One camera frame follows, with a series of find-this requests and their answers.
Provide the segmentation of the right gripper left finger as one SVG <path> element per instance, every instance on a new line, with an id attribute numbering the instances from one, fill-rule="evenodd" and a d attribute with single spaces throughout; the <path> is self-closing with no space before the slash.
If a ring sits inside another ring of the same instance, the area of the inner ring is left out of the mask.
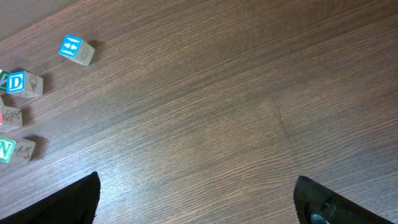
<path id="1" fill-rule="evenodd" d="M 3 224 L 92 224 L 100 200 L 97 172 L 68 185 L 31 206 L 1 219 Z"/>

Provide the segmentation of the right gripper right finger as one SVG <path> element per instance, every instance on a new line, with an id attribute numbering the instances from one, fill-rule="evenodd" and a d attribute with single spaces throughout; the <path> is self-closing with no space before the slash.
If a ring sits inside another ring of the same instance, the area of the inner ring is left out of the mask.
<path id="1" fill-rule="evenodd" d="M 393 224 L 303 175 L 295 183 L 294 204 L 301 224 Z"/>

